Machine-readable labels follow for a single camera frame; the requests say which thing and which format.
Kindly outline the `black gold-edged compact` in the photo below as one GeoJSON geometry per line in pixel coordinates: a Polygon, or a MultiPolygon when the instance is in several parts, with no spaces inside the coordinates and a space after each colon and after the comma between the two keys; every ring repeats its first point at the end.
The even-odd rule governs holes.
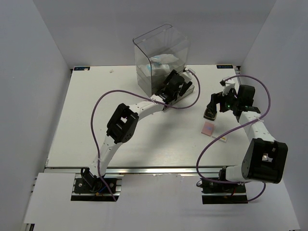
{"type": "Polygon", "coordinates": [[[207,119],[207,120],[210,120],[210,121],[215,121],[217,117],[217,112],[214,111],[212,112],[210,109],[205,109],[205,112],[204,112],[204,115],[203,115],[203,118],[207,119]]]}

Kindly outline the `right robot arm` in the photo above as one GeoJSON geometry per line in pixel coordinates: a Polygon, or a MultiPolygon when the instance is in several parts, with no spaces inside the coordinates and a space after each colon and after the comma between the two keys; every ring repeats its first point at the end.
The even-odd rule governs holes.
{"type": "Polygon", "coordinates": [[[260,110],[253,106],[254,94],[252,86],[240,85],[236,90],[234,84],[226,83],[222,92],[211,95],[205,110],[205,117],[212,121],[217,112],[232,111],[250,141],[240,164],[220,170],[217,185],[223,192],[230,191],[235,182],[278,184],[283,176],[288,147],[276,141],[265,127],[260,110]]]}

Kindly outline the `pink makeup packet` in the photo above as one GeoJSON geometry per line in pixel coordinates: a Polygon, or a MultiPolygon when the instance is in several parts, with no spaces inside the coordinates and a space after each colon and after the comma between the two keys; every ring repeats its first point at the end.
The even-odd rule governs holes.
{"type": "Polygon", "coordinates": [[[201,130],[201,133],[207,136],[212,136],[214,128],[215,128],[215,125],[213,123],[205,122],[201,130]]]}

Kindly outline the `clear acrylic organizer with drawers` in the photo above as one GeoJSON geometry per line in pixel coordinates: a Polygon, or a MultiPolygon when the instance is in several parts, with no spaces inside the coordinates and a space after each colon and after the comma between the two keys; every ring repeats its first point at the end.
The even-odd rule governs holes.
{"type": "Polygon", "coordinates": [[[193,93],[193,75],[186,70],[190,42],[170,24],[133,39],[137,83],[148,100],[132,106],[138,113],[155,113],[193,93]]]}

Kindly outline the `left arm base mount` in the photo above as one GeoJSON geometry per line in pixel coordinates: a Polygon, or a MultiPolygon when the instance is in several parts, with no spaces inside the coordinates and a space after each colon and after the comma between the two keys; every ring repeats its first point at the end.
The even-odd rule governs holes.
{"type": "Polygon", "coordinates": [[[73,184],[71,201],[115,202],[120,196],[122,179],[105,178],[104,180],[108,184],[115,200],[101,180],[94,187],[90,187],[81,176],[77,176],[73,184]]]}

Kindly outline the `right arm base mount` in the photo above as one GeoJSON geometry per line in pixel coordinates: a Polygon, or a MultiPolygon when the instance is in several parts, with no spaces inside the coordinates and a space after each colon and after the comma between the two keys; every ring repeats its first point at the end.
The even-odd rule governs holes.
{"type": "Polygon", "coordinates": [[[222,184],[200,179],[196,186],[201,189],[204,205],[247,204],[246,188],[239,184],[222,184]]]}

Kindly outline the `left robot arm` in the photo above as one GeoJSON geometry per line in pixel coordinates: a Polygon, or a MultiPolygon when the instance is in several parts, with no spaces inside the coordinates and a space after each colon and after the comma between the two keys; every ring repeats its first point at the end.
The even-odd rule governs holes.
{"type": "Polygon", "coordinates": [[[143,118],[156,112],[174,108],[174,104],[193,89],[193,71],[185,68],[182,73],[172,70],[163,81],[163,88],[150,98],[143,97],[142,101],[132,105],[121,103],[107,123],[106,135],[103,145],[99,146],[94,132],[94,116],[100,101],[113,91],[104,93],[96,102],[90,119],[90,129],[97,149],[96,158],[92,163],[81,170],[81,177],[85,186],[91,192],[97,192],[104,181],[107,167],[118,148],[128,142],[134,135],[137,123],[143,118]]]}

